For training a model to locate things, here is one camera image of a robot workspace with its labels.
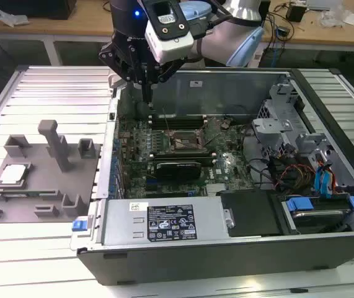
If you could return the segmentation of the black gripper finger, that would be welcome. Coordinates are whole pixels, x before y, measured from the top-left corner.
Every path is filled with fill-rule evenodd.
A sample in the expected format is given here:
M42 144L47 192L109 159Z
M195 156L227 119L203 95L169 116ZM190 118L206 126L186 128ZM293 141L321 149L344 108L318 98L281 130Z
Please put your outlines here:
M141 88L142 100L149 103L149 83L146 74L147 61L141 49L133 44L107 44L99 58L111 68L121 79L135 83Z
M153 99L153 86L165 83L185 63L184 59L178 59L161 65L158 62L147 64L147 103L151 106Z

